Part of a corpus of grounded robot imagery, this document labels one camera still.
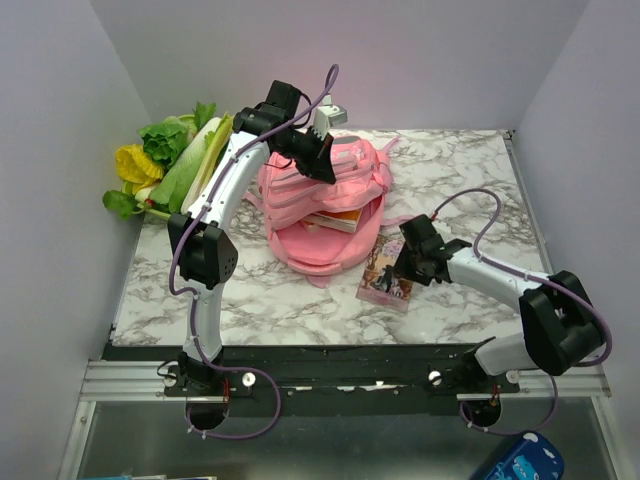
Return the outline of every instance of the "book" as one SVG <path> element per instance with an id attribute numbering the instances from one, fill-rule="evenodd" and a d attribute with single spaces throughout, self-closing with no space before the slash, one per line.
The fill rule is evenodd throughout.
<path id="1" fill-rule="evenodd" d="M 365 260 L 356 298 L 399 312 L 407 311 L 413 282 L 393 271 L 403 244 L 404 239 L 400 235 L 378 235 L 373 250 Z"/>
<path id="2" fill-rule="evenodd" d="M 303 224 L 320 225 L 346 233 L 355 233 L 362 216 L 362 209 L 347 212 L 316 212 L 302 219 Z"/>

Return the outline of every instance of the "yellow bell pepper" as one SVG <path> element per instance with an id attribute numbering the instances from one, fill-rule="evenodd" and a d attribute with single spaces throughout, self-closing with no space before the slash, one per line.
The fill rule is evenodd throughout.
<path id="1" fill-rule="evenodd" d="M 116 171 L 122 180 L 133 184 L 134 195 L 164 177 L 164 169 L 153 163 L 142 145 L 120 147 L 116 151 Z"/>

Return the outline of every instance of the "gray wall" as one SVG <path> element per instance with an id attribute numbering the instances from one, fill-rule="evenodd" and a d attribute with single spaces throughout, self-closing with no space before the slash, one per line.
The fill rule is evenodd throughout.
<path id="1" fill-rule="evenodd" d="M 350 126 L 383 128 L 515 127 L 587 3 L 92 0 L 154 120 L 276 78 L 315 96 L 339 63 Z"/>
<path id="2" fill-rule="evenodd" d="M 605 364 L 640 452 L 640 3 L 592 0 L 518 129 L 515 147 L 556 268 L 609 319 Z M 640 457 L 635 455 L 640 471 Z"/>
<path id="3" fill-rule="evenodd" d="M 0 15 L 0 476 L 52 479 L 136 237 L 101 196 L 149 117 L 88 2 L 28 3 Z"/>

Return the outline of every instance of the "marble table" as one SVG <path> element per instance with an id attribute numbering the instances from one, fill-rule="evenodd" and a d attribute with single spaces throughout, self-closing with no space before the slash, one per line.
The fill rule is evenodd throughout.
<path id="1" fill-rule="evenodd" d="M 483 186 L 504 202 L 497 224 L 482 250 L 526 269 L 541 270 L 541 260 L 504 141 L 495 131 L 354 131 L 378 148 L 395 136 L 391 170 L 395 183 L 386 217 L 430 213 L 449 195 Z M 493 212 L 493 200 L 468 195 L 439 216 L 445 240 L 472 240 Z M 399 234 L 395 229 L 384 233 Z M 239 264 L 227 283 L 221 318 L 229 345 L 324 345 L 478 342 L 517 332 L 519 318 L 461 285 L 415 285 L 409 310 L 398 313 L 355 298 L 364 266 L 332 278 L 319 289 L 279 262 L 266 242 L 262 214 L 243 202 L 230 237 Z M 118 346 L 181 345 L 187 324 L 187 299 L 168 289 L 171 248 L 166 224 L 146 218 L 127 285 L 113 343 Z"/>

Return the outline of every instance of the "wall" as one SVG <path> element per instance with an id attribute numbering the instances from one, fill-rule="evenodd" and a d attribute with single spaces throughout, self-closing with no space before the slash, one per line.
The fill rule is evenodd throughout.
<path id="1" fill-rule="evenodd" d="M 352 127 L 513 128 L 587 0 L 91 0 L 152 119 L 332 63 Z"/>
<path id="2" fill-rule="evenodd" d="M 640 451 L 640 4 L 592 0 L 527 110 L 515 148 L 556 268 L 576 272 L 611 323 L 605 364 Z M 636 469 L 640 459 L 636 455 Z"/>
<path id="3" fill-rule="evenodd" d="M 101 196 L 149 117 L 88 2 L 27 3 L 0 15 L 0 471 L 52 479 L 137 233 Z"/>

